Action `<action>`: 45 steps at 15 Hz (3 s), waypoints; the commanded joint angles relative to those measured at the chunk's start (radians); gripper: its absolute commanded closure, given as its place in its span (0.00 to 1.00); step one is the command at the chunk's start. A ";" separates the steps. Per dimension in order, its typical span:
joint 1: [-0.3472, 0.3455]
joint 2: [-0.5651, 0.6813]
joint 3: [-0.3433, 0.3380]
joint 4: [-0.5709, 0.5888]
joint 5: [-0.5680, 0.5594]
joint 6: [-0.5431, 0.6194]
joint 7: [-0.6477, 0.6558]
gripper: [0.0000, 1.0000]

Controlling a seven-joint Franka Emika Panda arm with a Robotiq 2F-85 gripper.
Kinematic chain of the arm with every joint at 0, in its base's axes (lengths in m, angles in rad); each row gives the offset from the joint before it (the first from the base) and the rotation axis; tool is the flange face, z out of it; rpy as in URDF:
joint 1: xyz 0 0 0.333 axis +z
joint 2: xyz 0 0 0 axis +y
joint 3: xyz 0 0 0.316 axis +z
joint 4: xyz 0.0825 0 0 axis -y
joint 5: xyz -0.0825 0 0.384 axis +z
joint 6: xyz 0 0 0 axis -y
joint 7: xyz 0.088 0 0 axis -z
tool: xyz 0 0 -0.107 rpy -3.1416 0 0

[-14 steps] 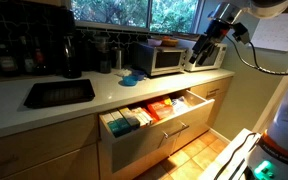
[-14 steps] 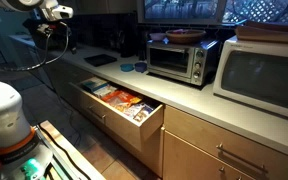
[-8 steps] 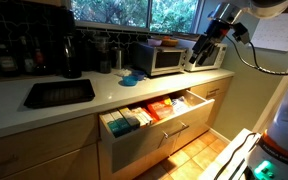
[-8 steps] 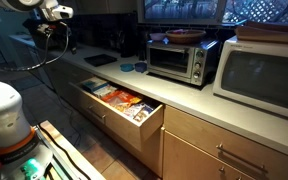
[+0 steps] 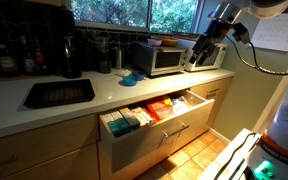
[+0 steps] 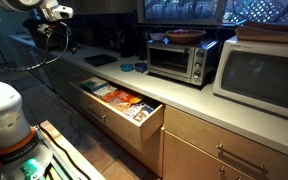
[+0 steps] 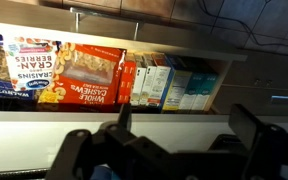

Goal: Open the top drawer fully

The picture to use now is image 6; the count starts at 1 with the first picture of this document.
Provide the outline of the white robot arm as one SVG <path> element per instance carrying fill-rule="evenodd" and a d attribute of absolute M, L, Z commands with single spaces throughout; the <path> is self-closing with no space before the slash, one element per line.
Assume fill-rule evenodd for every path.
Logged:
<path fill-rule="evenodd" d="M 49 41 L 58 28 L 52 22 L 58 22 L 65 27 L 66 52 L 69 46 L 70 29 L 63 19 L 73 17 L 71 7 L 60 5 L 57 0 L 0 0 L 0 7 L 18 12 L 29 12 L 38 9 L 46 23 L 34 25 L 34 28 L 46 37 L 45 51 L 49 50 Z M 0 157 L 23 148 L 29 148 L 29 143 L 35 136 L 35 130 L 25 118 L 22 110 L 22 98 L 10 85 L 0 82 Z"/>

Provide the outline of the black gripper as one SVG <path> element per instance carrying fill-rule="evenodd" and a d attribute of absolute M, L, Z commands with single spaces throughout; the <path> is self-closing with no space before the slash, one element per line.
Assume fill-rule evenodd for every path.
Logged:
<path fill-rule="evenodd" d="M 43 50 L 62 49 L 67 42 L 67 27 L 64 24 L 40 24 L 32 32 L 35 45 Z"/>

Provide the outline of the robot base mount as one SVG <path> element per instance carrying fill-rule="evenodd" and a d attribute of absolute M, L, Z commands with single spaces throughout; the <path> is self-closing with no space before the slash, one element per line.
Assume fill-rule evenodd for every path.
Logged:
<path fill-rule="evenodd" d="M 20 159 L 0 162 L 0 180 L 81 180 L 55 150 L 57 145 L 43 129 L 36 129 L 38 144 Z"/>

